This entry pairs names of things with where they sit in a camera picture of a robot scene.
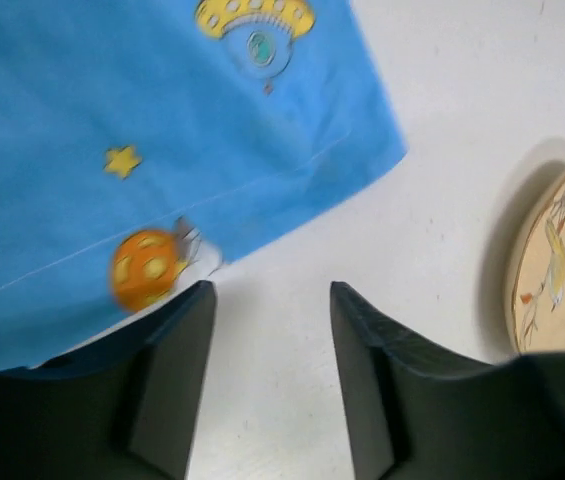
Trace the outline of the beige ceramic plate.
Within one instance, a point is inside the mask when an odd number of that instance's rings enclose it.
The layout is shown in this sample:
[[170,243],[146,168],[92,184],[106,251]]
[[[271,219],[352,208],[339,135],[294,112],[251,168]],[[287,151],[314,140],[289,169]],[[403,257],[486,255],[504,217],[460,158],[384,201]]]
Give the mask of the beige ceramic plate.
[[565,173],[544,191],[520,228],[503,298],[516,352],[565,351]]

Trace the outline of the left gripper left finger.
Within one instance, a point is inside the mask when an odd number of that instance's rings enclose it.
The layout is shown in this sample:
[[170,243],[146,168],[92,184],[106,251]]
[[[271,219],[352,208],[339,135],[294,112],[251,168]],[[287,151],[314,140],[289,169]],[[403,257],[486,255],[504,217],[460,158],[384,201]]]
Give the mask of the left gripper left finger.
[[214,330],[200,281],[35,369],[0,372],[0,479],[182,479]]

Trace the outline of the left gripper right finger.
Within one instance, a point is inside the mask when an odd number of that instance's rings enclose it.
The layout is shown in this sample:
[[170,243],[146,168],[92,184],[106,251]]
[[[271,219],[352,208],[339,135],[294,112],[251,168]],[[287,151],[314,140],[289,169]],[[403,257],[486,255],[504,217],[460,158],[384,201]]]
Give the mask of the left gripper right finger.
[[344,282],[330,316],[358,479],[565,479],[565,353],[483,363]]

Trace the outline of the blue space-print cloth placemat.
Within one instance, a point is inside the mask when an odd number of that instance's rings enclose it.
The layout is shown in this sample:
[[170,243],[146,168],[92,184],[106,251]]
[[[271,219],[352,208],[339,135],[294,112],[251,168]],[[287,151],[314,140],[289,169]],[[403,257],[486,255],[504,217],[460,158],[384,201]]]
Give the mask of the blue space-print cloth placemat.
[[346,1],[0,1],[0,371],[147,313],[404,153]]

